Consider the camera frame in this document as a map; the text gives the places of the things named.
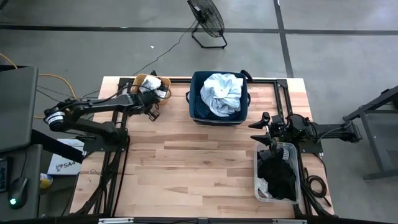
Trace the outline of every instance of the black cloth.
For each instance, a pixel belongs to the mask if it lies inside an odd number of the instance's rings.
[[[296,175],[289,163],[282,160],[279,154],[273,154],[268,159],[258,160],[259,168],[257,175],[264,178],[268,183],[268,192],[276,199],[284,198],[296,201],[295,182]]]
[[[201,119],[209,119],[215,121],[234,121],[237,119],[239,112],[236,111],[235,113],[230,114],[227,117],[219,117],[215,115],[213,112],[211,112],[207,104],[203,102],[203,100],[201,99],[201,96],[197,95],[195,97],[194,114],[196,118],[201,118]]]

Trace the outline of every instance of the wooden table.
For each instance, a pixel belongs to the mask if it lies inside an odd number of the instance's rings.
[[[115,93],[119,78],[104,77],[99,98]],[[288,78],[287,82],[293,112],[311,118],[303,79]],[[254,197],[255,141],[250,135],[265,132],[248,125],[259,121],[264,111],[277,114],[273,86],[249,84],[247,120],[230,127],[193,122],[185,101],[187,91],[188,83],[173,83],[173,96],[160,106],[160,117],[154,123],[146,115],[128,119],[131,145],[116,216],[293,218],[291,205],[263,203]],[[280,94],[285,103],[283,92]],[[110,121],[111,116],[96,113],[94,121]],[[83,161],[71,212],[81,208],[97,188],[100,177],[93,169],[101,172],[103,157],[104,153],[95,152]],[[320,176],[327,184],[319,159],[311,154],[302,154],[302,158],[309,174]],[[319,202],[333,213],[323,199]]]

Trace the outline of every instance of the navy blue basket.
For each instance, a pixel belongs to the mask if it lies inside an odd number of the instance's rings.
[[[197,118],[195,116],[195,98],[196,96],[200,96],[200,90],[204,85],[205,80],[210,77],[214,73],[221,74],[233,74],[236,78],[243,78],[243,86],[242,86],[242,95],[241,95],[241,111],[237,112],[235,118],[233,120],[225,121],[225,120],[212,120],[212,119],[202,119]],[[191,79],[191,87],[190,91],[185,94],[185,98],[189,103],[189,115],[194,120],[194,122],[199,124],[207,124],[207,125],[217,125],[217,126],[231,126],[241,124],[246,120],[248,116],[248,107],[250,105],[250,94],[248,93],[248,83],[246,81],[246,77],[252,81],[252,77],[244,70],[241,73],[233,73],[233,72],[195,72]]]

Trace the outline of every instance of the black fan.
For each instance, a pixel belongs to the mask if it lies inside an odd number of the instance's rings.
[[[192,31],[192,38],[198,42],[200,47],[205,49],[214,49],[214,48],[222,48],[224,49],[227,46],[227,42],[224,38],[224,22],[223,18],[221,18],[220,13],[217,10],[217,7],[211,0],[188,0],[188,4],[191,7],[193,15],[196,17],[198,23]],[[203,46],[199,40],[193,35],[197,30],[199,24],[202,28],[212,37],[222,37],[225,45],[223,46],[214,46],[214,47],[205,47]]]

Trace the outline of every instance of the concrete floor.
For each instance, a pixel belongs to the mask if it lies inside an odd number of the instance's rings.
[[[278,28],[272,0],[214,2],[227,28]],[[398,29],[397,1],[279,2],[286,29]],[[106,0],[11,0],[0,12],[3,24],[189,27],[193,21],[185,0],[118,0],[117,4]],[[61,75],[81,96],[99,89],[105,75],[132,75],[176,43],[181,34],[0,30],[0,52],[19,65]],[[209,44],[219,41],[206,34],[198,36]],[[287,77],[279,34],[225,36],[229,45],[224,50],[203,50],[186,35],[180,45],[143,72],[156,70],[159,75],[190,76],[197,70],[246,69],[254,77]],[[287,35],[294,77],[305,80],[314,120],[339,123],[343,115],[386,88],[396,86],[397,41],[397,35]],[[68,93],[59,80],[41,78],[39,83]],[[36,114],[54,104],[38,94]],[[65,136],[51,133],[40,120],[34,126],[55,138]],[[363,175],[377,171],[367,139],[358,144],[336,140],[323,140],[322,144],[336,214],[398,222],[398,178],[363,182]],[[41,213],[60,215],[69,193],[64,190],[48,196],[49,202],[44,203]]]

